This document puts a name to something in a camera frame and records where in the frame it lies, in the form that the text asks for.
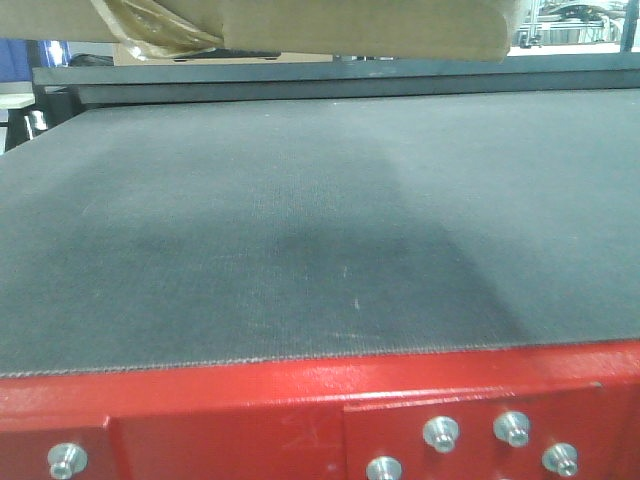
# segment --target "cardboard box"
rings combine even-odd
[[[102,5],[103,16],[94,4]],[[508,52],[528,2],[0,0],[0,36],[115,42],[126,40],[122,31],[135,31],[157,44],[165,33],[162,26],[105,23],[109,8],[128,12],[129,20],[140,17],[130,11],[136,5],[146,9],[137,12],[165,9],[215,39],[215,46],[234,50],[499,60]]]

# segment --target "plastic wrap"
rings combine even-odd
[[[222,46],[153,0],[91,0],[111,33],[139,59],[189,55]]]

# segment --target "silver bolt head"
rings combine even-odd
[[[556,443],[544,452],[542,464],[561,477],[573,477],[578,473],[578,451],[568,443]]]
[[[88,463],[87,452],[75,443],[60,443],[49,450],[49,474],[55,480],[69,480],[82,472]]]
[[[400,480],[402,465],[393,457],[374,458],[367,465],[369,480]]]
[[[495,436],[512,447],[520,448],[529,443],[531,422],[522,412],[506,412],[493,422]]]
[[[458,423],[450,417],[435,417],[429,420],[423,430],[422,437],[438,453],[450,453],[456,448],[456,440],[460,436]]]

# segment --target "gray felt surface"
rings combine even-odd
[[[640,91],[128,107],[0,157],[0,375],[640,337]]]

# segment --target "red metal panel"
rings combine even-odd
[[[45,479],[48,449],[77,441],[78,480],[363,480],[381,454],[406,479],[547,480],[542,451],[567,441],[578,478],[629,480],[639,398],[640,342],[3,379],[0,476]],[[493,437],[508,408],[533,421],[522,450]],[[442,414],[462,427],[449,455],[421,437]]]
[[[558,442],[574,445],[580,454],[577,479],[606,478],[613,471],[632,408],[633,389],[592,387],[543,396],[503,397],[470,401],[427,400],[370,408],[360,405],[346,415],[349,478],[362,478],[363,465],[378,456],[393,456],[407,478],[553,478],[542,466],[544,451]],[[513,448],[493,434],[493,420],[516,410],[531,420],[531,441]],[[453,452],[437,453],[422,439],[431,418],[446,415],[460,425]]]

